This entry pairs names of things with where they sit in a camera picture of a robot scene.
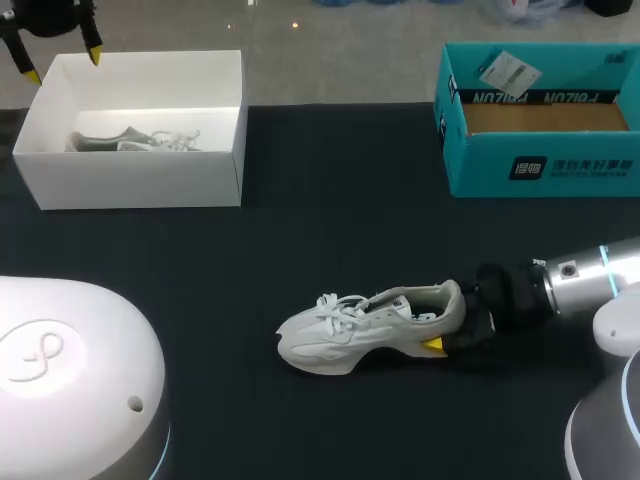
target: white shoe box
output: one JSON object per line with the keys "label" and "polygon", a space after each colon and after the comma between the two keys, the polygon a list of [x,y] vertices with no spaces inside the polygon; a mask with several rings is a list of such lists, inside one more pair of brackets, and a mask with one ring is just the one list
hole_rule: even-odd
{"label": "white shoe box", "polygon": [[[247,129],[240,51],[58,55],[14,148],[43,210],[239,206]],[[199,131],[202,151],[66,152],[79,131]]]}

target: shoelace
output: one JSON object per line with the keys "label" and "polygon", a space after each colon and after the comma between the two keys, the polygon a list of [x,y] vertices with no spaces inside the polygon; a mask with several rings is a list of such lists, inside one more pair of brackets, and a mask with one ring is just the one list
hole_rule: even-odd
{"label": "shoelace", "polygon": [[[338,298],[335,293],[324,294],[316,302],[316,316],[324,319],[331,336],[336,332],[341,333],[343,326],[348,330],[352,330],[354,324],[361,323],[365,316],[365,312],[360,308],[360,305],[366,300],[360,295]],[[349,301],[358,301],[358,304],[355,307],[344,305]]]}
{"label": "shoelace", "polygon": [[[159,135],[168,135],[169,138],[158,138]],[[151,134],[157,142],[156,147],[166,148],[172,152],[184,152],[195,146],[196,138],[200,136],[200,130],[196,130],[194,135],[186,135],[180,132],[168,132],[157,130]]]}

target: robot logo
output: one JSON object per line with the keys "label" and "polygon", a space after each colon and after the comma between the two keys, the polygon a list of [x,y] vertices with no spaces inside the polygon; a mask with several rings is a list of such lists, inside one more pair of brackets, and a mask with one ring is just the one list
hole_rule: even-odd
{"label": "robot logo", "polygon": [[84,366],[80,335],[57,320],[33,320],[0,337],[0,390],[20,397],[54,393]]}

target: black tablecloth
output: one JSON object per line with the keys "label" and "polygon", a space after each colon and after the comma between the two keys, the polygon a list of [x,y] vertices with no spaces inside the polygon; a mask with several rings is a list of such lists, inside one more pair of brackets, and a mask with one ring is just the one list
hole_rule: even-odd
{"label": "black tablecloth", "polygon": [[22,114],[0,115],[0,273],[147,316],[176,478],[567,478],[564,428],[601,375],[588,322],[514,337],[486,371],[384,355],[342,378],[285,368],[274,332],[325,292],[638,235],[640,201],[456,200],[430,105],[301,106],[250,110],[242,208],[41,212],[9,158]]}

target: open box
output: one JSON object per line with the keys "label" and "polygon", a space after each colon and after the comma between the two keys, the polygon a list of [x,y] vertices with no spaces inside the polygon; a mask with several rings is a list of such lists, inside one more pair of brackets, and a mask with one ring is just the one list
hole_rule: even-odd
{"label": "open box", "polygon": [[[638,45],[445,45],[434,113],[458,197],[640,196]],[[542,75],[519,98],[481,80],[506,51]]]}
{"label": "open box", "polygon": [[[241,52],[58,55],[14,157],[43,210],[238,206],[247,105]],[[197,132],[198,151],[68,152],[71,132]]]}

